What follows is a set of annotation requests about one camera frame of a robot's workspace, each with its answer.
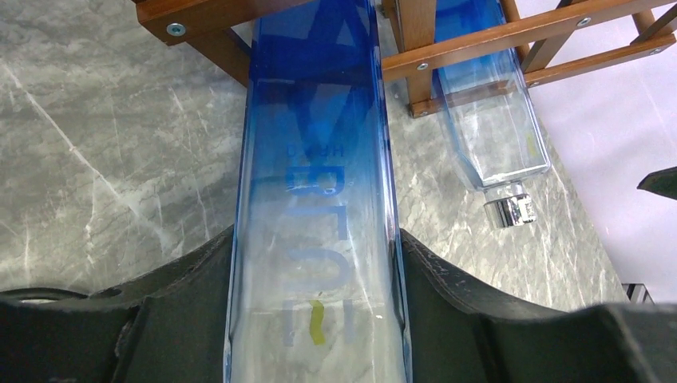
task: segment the white background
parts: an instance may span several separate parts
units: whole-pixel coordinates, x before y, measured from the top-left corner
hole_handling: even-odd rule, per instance
[[[522,17],[558,0],[517,0]],[[655,18],[670,6],[654,9]],[[627,45],[632,18],[577,31],[551,65]],[[569,171],[623,283],[677,302],[677,201],[637,184],[677,166],[677,47],[531,90],[536,112]]]

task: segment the silver bottle cap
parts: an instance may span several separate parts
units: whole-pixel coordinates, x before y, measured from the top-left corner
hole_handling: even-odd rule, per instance
[[[529,194],[488,202],[485,211],[496,228],[522,226],[536,220],[536,210]]]

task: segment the transparent glass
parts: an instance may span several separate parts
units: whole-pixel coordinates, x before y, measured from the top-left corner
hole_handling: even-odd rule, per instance
[[[505,23],[497,0],[438,0],[435,38],[444,41]],[[547,171],[550,159],[514,49],[440,68],[455,168],[470,190],[502,195]]]
[[[374,6],[255,26],[226,381],[410,381]]]

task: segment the silver screw head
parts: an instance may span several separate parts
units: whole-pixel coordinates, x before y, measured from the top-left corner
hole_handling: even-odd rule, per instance
[[[178,22],[173,22],[167,26],[167,33],[178,38],[186,34],[186,27]]]
[[[579,21],[576,26],[586,26],[587,24],[590,24],[592,21],[592,18],[584,18],[583,20]]]

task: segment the marble surface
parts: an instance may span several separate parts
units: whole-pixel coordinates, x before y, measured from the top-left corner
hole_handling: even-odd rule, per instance
[[[232,224],[246,90],[220,69],[161,44],[128,0],[49,11],[4,0],[0,41],[0,290],[100,290]],[[484,197],[449,166],[437,118],[407,116],[402,81],[386,97],[402,227],[531,302],[627,300],[552,146],[553,170],[526,184],[537,222],[492,231]]]

